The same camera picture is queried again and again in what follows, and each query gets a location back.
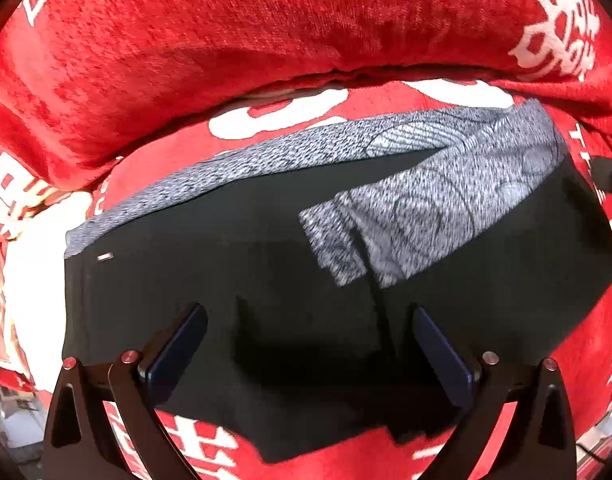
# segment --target black fabric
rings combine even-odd
[[[474,352],[535,363],[611,283],[612,235],[566,158],[497,224],[424,272],[381,291],[370,273],[336,287],[299,211],[431,153],[241,180],[109,232],[66,262],[64,355],[114,360],[198,301],[208,332],[166,412],[224,426],[267,462],[375,426],[400,440],[439,432],[457,413],[412,341],[413,302]]]

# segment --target black cable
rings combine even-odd
[[[596,455],[595,453],[593,453],[592,451],[590,451],[590,449],[588,449],[583,444],[579,444],[578,443],[577,447],[579,447],[579,449],[581,449],[584,453],[589,455],[591,458],[597,460],[600,464],[606,464],[606,460],[605,459],[603,459],[602,457],[600,457],[600,456]]]

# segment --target folded garment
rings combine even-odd
[[[535,101],[267,140],[172,174],[68,245],[64,356],[112,360],[199,301],[208,333],[163,409],[268,462],[380,425],[398,440],[449,427],[412,303],[475,354],[534,363],[612,281],[608,220]]]

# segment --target silver screw head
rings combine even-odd
[[[127,350],[122,354],[122,362],[126,365],[130,365],[137,361],[140,353],[137,350]]]
[[[487,365],[496,365],[499,363],[499,356],[495,352],[484,352],[481,358]]]
[[[551,359],[550,357],[544,359],[544,368],[554,372],[557,370],[557,361],[555,361],[555,359]]]

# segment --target red fleece fabric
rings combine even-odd
[[[392,66],[478,67],[612,134],[596,0],[24,0],[0,35],[0,142],[80,189],[177,118]]]

